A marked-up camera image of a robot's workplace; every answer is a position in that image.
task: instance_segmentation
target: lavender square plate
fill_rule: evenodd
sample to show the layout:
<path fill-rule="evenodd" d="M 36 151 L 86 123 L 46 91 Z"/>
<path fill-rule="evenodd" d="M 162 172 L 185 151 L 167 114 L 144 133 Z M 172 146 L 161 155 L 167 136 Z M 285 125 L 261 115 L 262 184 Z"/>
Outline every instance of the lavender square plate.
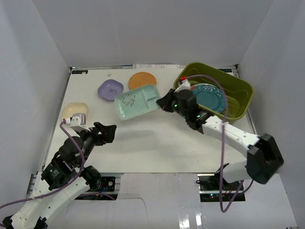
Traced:
<path fill-rule="evenodd" d="M 107 101 L 114 101 L 115 97 L 122 94 L 124 90 L 123 84 L 116 80 L 106 80 L 97 90 L 100 97 Z"/>

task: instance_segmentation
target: teal plate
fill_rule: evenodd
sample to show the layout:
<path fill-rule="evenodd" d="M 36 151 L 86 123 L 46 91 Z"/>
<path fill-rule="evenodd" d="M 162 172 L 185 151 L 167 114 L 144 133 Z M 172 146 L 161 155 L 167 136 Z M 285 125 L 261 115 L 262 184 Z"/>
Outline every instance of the teal plate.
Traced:
<path fill-rule="evenodd" d="M 159 109 L 158 99 L 156 86 L 149 84 L 117 96 L 114 103 L 120 119 L 128 120 Z"/>
<path fill-rule="evenodd" d="M 197 103 L 221 113 L 225 109 L 224 94 L 219 88 L 208 83 L 198 83 L 191 87 L 192 93 L 196 96 Z"/>

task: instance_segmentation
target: teal dish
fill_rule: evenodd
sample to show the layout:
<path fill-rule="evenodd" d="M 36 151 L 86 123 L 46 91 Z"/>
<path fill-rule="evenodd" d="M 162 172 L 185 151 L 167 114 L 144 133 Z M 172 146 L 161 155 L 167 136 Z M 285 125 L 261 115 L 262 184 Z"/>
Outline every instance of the teal dish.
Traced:
<path fill-rule="evenodd" d="M 198 83 L 191 87 L 191 91 L 196 96 L 198 104 L 217 113 L 224 111 L 224 94 L 218 87 L 208 83 Z"/>

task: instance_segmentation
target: olive green plastic bin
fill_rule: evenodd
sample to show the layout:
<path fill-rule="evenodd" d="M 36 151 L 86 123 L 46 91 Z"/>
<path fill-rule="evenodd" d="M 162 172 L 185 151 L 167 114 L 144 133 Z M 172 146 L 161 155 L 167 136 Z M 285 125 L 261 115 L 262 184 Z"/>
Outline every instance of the olive green plastic bin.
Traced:
<path fill-rule="evenodd" d="M 246 114 L 254 94 L 253 87 L 244 80 L 241 80 L 235 76 L 224 73 L 218 69 L 212 68 L 203 63 L 194 62 L 187 65 L 176 79 L 173 85 L 174 89 L 177 89 L 178 80 L 180 78 L 184 76 L 187 77 L 187 76 L 199 75 L 199 74 L 204 74 L 213 77 L 224 88 L 224 92 L 227 96 L 229 103 L 229 113 L 226 119 L 228 122 L 233 123 L 236 120 L 241 119 Z M 211 82 L 211 80 L 204 77 L 192 78 L 190 79 L 190 83 L 192 85 L 196 83 L 209 83 L 218 87 L 214 82 Z M 220 114 L 207 107 L 204 106 L 201 107 L 214 113 L 221 119 L 224 117 L 225 111 L 223 111 Z"/>

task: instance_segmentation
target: white table surface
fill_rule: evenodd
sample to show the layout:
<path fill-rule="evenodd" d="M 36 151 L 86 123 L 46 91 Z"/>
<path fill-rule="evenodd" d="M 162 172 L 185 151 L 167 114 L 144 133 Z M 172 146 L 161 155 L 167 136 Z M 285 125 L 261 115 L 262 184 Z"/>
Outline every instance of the white table surface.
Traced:
<path fill-rule="evenodd" d="M 89 107 L 87 126 L 94 122 L 117 125 L 114 142 L 95 147 L 87 165 L 101 173 L 210 173 L 219 168 L 221 142 L 190 129 L 178 114 L 166 113 L 161 109 L 122 121 L 116 114 L 114 102 L 107 102 L 97 95 L 97 89 L 107 79 L 115 79 L 129 91 L 128 80 L 137 72 L 150 72 L 157 78 L 157 89 L 164 96 L 182 69 L 124 69 L 89 70 L 88 74 L 72 74 L 62 103 L 57 126 L 51 141 L 46 163 L 67 136 L 60 130 L 64 107 L 73 102 L 83 102 Z M 252 133 L 244 116 L 235 124 Z M 70 134 L 76 135 L 68 128 Z M 244 160 L 235 149 L 226 146 L 225 162 Z"/>
<path fill-rule="evenodd" d="M 278 174 L 226 213 L 200 203 L 196 174 L 124 174 L 115 201 L 75 200 L 49 229 L 285 229 L 296 227 Z"/>

